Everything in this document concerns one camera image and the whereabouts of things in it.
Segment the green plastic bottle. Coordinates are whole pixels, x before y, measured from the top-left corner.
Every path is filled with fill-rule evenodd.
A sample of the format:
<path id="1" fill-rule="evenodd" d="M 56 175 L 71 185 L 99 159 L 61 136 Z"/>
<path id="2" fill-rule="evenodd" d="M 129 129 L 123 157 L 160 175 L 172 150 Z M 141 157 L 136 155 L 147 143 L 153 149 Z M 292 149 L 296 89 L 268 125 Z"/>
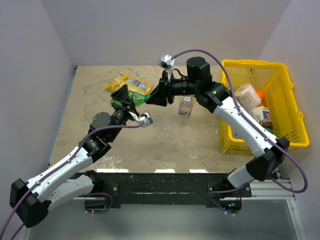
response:
<path id="1" fill-rule="evenodd" d="M 146 94 L 142 94 L 140 92 L 137 92 L 137 91 L 133 91 L 133 90 L 129 90 L 128 91 L 128 96 L 130 97 L 131 100 L 134 101 L 134 105 L 137 107 L 137 106 L 140 106 L 142 104 L 144 104 L 144 96 Z"/>

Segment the small white bottle cap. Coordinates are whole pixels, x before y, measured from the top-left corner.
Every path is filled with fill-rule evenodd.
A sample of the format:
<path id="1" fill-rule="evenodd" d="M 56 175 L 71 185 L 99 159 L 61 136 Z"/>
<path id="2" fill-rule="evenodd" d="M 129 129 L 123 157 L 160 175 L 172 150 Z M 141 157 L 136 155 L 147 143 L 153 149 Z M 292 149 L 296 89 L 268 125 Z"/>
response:
<path id="1" fill-rule="evenodd" d="M 186 103 L 189 103 L 189 102 L 191 101 L 191 98 L 190 98 L 189 96 L 185 96 L 185 97 L 184 97 L 184 101 L 185 101 Z"/>

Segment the small labelled clear bottle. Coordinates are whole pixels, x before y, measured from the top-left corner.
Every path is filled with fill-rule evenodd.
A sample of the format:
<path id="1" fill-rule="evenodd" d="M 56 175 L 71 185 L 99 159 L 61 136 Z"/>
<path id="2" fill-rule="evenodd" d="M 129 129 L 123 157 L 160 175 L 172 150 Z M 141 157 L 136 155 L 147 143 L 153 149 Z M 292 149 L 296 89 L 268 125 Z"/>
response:
<path id="1" fill-rule="evenodd" d="M 194 106 L 193 99 L 190 102 L 185 102 L 184 98 L 179 102 L 178 106 L 178 122 L 180 124 L 187 124 L 190 120 L 192 109 Z"/>

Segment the green bottle cap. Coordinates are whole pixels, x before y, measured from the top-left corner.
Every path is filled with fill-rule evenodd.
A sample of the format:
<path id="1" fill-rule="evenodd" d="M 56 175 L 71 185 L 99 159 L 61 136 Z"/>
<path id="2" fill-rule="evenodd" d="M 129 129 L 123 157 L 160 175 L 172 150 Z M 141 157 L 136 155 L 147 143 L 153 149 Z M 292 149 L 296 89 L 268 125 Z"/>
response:
<path id="1" fill-rule="evenodd" d="M 147 103 L 148 100 L 150 99 L 150 97 L 151 97 L 150 94 L 146 94 L 146 95 L 144 96 L 144 102 Z"/>

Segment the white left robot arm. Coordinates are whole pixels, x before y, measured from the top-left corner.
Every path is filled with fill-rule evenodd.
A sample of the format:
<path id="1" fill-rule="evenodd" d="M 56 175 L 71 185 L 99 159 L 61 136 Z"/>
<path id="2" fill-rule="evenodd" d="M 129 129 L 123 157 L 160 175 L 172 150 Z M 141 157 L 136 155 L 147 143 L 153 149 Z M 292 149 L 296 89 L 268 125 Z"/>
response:
<path id="1" fill-rule="evenodd" d="M 11 184 L 11 213 L 19 217 L 24 227 L 38 225 L 54 205 L 81 195 L 99 196 L 103 192 L 104 184 L 92 173 L 74 181 L 70 177 L 101 159 L 120 131 L 129 128 L 127 121 L 137 115 L 127 85 L 111 94 L 111 106 L 114 112 L 98 113 L 87 135 L 60 161 L 28 180 L 19 178 Z"/>

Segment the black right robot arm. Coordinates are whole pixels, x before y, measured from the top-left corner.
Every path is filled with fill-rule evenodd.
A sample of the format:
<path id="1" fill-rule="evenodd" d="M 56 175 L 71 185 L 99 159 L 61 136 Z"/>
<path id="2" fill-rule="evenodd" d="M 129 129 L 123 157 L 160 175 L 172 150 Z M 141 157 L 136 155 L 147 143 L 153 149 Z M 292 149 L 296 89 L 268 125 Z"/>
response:
<path id="1" fill-rule="evenodd" d="M 210 64 L 203 57 L 189 58 L 186 62 L 187 75 L 180 79 L 173 77 L 174 60 L 169 55 L 163 55 L 158 64 L 164 70 L 146 101 L 148 105 L 165 107 L 173 103 L 175 96 L 193 95 L 202 107 L 231 126 L 254 155 L 252 160 L 217 183 L 213 191 L 223 191 L 233 197 L 242 186 L 254 180 L 264 181 L 283 162 L 289 141 L 264 129 L 239 106 L 226 86 L 213 81 Z"/>

